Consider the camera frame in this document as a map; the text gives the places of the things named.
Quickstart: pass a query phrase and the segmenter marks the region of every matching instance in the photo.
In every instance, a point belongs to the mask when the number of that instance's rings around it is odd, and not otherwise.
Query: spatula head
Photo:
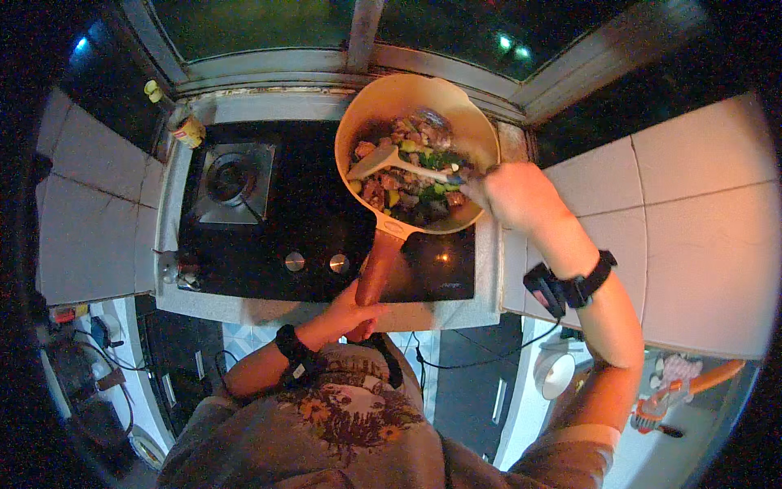
[[[377,170],[389,166],[391,162],[398,159],[399,148],[396,145],[378,146],[367,156],[361,158],[361,161],[356,163],[353,168],[350,168],[345,178],[348,180],[361,180]]]

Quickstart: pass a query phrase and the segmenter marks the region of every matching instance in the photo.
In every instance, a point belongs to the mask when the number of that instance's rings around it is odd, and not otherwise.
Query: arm
[[[524,232],[560,279],[589,275],[597,247],[532,164],[504,164],[463,191],[509,228]],[[633,305],[614,273],[578,311],[594,374],[549,430],[593,423],[624,428],[636,398],[644,362],[644,341]]]
[[[299,341],[312,351],[319,351],[325,344],[336,342],[342,335],[355,329],[364,320],[375,320],[385,314],[385,304],[367,307],[356,305],[358,281],[353,281],[334,302],[315,319],[296,327]],[[248,397],[276,386],[280,376],[288,368],[288,358],[271,342],[260,350],[244,357],[225,374],[227,395]]]

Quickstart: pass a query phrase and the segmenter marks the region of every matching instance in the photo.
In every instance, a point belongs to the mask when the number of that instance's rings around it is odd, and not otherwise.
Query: silver knob
[[[299,271],[304,268],[304,257],[298,251],[294,251],[285,257],[285,266],[290,271]]]
[[[343,254],[336,254],[328,261],[328,266],[335,272],[346,274],[350,270],[350,260]]]

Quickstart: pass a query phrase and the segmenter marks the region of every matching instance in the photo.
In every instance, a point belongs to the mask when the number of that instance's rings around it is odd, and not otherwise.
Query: frying pan
[[[483,213],[477,204],[468,202],[452,211],[447,219],[424,227],[413,226],[370,206],[348,185],[345,175],[361,138],[367,137],[378,125],[387,125],[395,117],[406,117],[420,109],[433,110],[448,121],[452,149],[468,156],[478,171],[484,173],[499,163],[500,144],[492,124],[456,85],[439,78],[394,74],[373,81],[359,92],[339,122],[334,145],[337,169],[345,186],[377,217],[375,241],[356,291],[359,305],[379,301],[393,262],[411,233],[450,234],[473,224]],[[363,337],[367,326],[366,322],[359,326],[349,339]]]

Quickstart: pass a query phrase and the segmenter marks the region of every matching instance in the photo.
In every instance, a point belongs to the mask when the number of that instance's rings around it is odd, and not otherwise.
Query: person's left hand
[[[366,340],[374,330],[373,326],[377,317],[388,312],[385,304],[373,304],[360,306],[356,304],[356,289],[358,280],[353,280],[347,289],[343,290],[322,314],[309,322],[296,327],[296,336],[312,351],[320,350],[325,344],[333,343],[340,337],[353,332],[349,340]],[[368,328],[359,328],[359,325],[369,320]]]

